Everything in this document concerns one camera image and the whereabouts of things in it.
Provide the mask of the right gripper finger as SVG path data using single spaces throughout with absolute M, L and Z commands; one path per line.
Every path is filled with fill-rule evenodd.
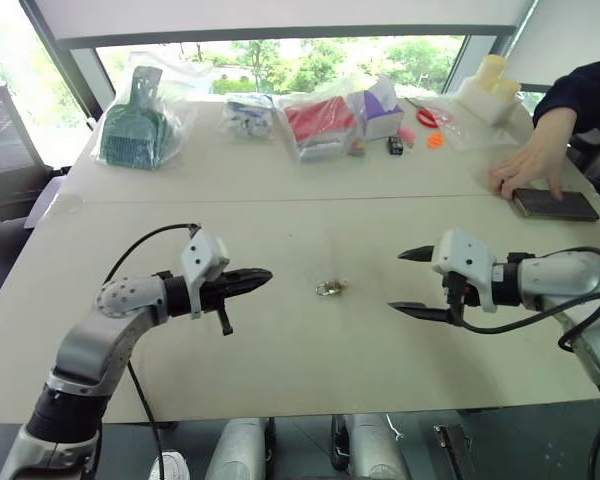
M 412 262 L 430 263 L 435 250 L 434 245 L 425 245 L 401 252 L 397 258 Z
M 445 324 L 451 323 L 451 316 L 448 309 L 432 308 L 418 302 L 389 302 L 388 305 L 415 319 Z

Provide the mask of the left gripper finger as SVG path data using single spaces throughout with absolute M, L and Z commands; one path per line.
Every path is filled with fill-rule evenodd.
M 235 282 L 227 286 L 227 297 L 234 298 L 251 293 L 263 286 L 263 283 L 257 282 Z
M 273 274 L 263 268 L 241 268 L 228 271 L 227 277 L 232 285 L 262 286 L 273 278 Z

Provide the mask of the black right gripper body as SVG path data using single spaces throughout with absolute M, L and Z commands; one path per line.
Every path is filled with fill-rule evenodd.
M 464 325 L 464 307 L 479 307 L 479 294 L 468 279 L 456 272 L 443 275 L 442 286 L 445 289 L 448 304 L 447 321 L 454 326 Z

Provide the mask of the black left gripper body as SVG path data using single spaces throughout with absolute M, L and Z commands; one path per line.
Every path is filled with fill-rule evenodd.
M 202 311 L 204 313 L 215 312 L 218 315 L 224 336 L 233 333 L 233 327 L 225 307 L 225 299 L 231 293 L 232 277 L 232 273 L 223 273 L 216 280 L 203 284 L 200 289 Z

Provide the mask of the person's bare hand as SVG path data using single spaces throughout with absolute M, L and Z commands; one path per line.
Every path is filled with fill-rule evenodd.
M 529 182 L 545 179 L 550 195 L 563 198 L 562 168 L 566 160 L 566 144 L 533 144 L 520 149 L 511 158 L 492 166 L 488 180 L 493 191 L 511 200 L 513 193 Z

